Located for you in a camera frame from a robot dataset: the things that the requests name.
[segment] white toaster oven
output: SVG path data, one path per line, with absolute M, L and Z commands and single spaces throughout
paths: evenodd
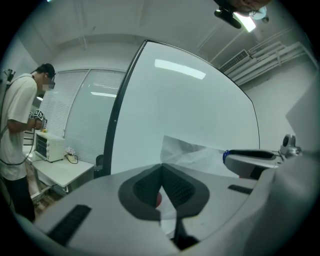
M 63 160 L 65 157 L 65 139 L 51 133 L 35 132 L 34 152 L 48 162 Z

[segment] red ball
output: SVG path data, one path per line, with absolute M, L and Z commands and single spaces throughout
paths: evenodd
M 160 194 L 160 192 L 158 192 L 158 196 L 156 197 L 156 205 L 155 205 L 156 208 L 161 204 L 161 201 L 162 201 L 162 195 Z

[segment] man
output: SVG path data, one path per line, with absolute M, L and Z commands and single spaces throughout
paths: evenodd
M 54 76 L 55 69 L 49 63 L 42 64 L 31 75 L 21 75 L 7 90 L 2 107 L 0 174 L 15 211 L 30 221 L 35 219 L 35 211 L 29 193 L 26 166 L 24 163 L 19 164 L 26 158 L 23 155 L 24 131 L 40 129 L 41 122 L 29 119 L 29 113 L 37 90 L 47 91 Z
M 251 13 L 257 12 L 260 8 L 266 6 L 271 0 L 226 0 L 230 5 L 232 5 L 236 12 L 239 13 Z

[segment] white table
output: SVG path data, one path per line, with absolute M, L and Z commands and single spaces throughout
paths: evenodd
M 78 161 L 77 164 L 70 163 L 66 158 L 56 162 L 35 161 L 33 167 L 49 178 L 51 181 L 66 188 L 68 185 L 89 171 L 94 165 L 92 163 Z

